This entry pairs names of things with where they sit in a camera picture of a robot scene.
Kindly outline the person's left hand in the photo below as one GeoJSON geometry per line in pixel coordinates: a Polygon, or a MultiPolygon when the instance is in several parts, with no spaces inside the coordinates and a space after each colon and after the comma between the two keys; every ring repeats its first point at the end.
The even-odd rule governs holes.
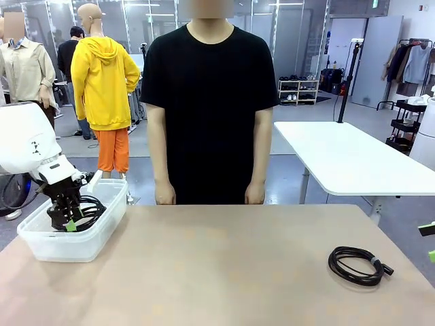
{"type": "Polygon", "coordinates": [[[245,204],[264,204],[265,185],[264,183],[251,182],[245,191],[245,204]]]}

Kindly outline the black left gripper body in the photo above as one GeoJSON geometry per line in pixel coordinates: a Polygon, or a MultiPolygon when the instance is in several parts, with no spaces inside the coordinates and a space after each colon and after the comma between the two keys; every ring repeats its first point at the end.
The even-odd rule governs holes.
{"type": "Polygon", "coordinates": [[[66,232],[65,224],[72,219],[75,223],[82,219],[80,208],[81,181],[64,179],[52,185],[46,185],[46,195],[52,206],[47,210],[55,230],[66,232]]]}

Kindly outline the person's right hand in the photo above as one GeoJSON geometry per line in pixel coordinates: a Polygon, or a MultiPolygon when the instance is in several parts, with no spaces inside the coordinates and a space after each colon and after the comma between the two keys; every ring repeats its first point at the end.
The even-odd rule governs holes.
{"type": "Polygon", "coordinates": [[[155,201],[157,205],[175,205],[176,194],[169,182],[157,182],[155,184],[155,201]]]}

